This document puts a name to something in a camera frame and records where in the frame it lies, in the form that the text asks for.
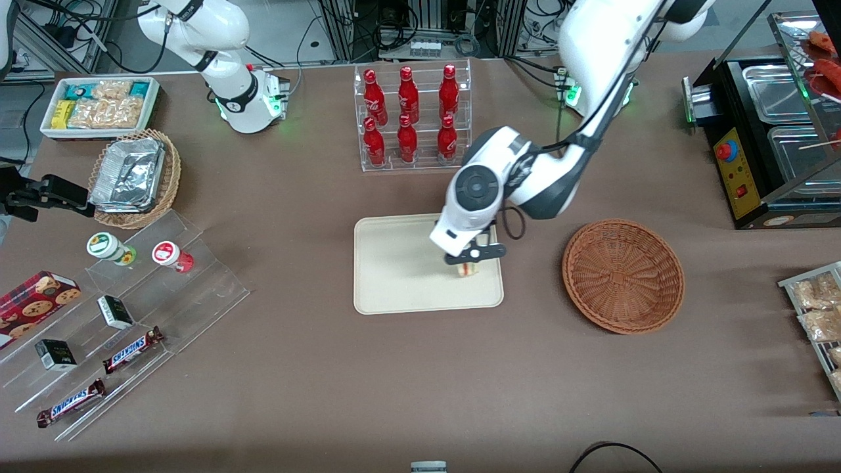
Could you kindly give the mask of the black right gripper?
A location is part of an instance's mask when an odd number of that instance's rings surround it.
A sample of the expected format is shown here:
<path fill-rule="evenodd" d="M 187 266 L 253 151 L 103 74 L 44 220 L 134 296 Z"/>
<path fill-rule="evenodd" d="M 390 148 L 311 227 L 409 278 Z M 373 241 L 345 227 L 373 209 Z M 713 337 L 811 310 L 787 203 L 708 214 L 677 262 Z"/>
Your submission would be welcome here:
<path fill-rule="evenodd" d="M 84 217 L 95 215 L 95 206 L 88 201 L 88 191 L 57 175 L 47 174 L 40 180 L 39 194 L 29 187 L 30 180 L 17 168 L 1 168 L 1 215 L 36 222 L 36 204 L 45 208 L 71 210 Z"/>

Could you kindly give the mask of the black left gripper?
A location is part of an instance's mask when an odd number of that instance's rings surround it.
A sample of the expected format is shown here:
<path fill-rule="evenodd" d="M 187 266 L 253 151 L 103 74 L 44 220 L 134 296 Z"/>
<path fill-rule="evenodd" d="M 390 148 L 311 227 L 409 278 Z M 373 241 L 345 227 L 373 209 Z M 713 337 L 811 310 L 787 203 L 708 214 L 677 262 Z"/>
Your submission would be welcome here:
<path fill-rule="evenodd" d="M 477 234 L 472 239 L 472 245 L 474 246 L 490 246 L 496 244 L 496 226 L 489 225 L 480 234 Z M 452 256 L 447 255 L 447 265 L 457 265 L 462 263 L 462 258 L 460 256 Z"/>

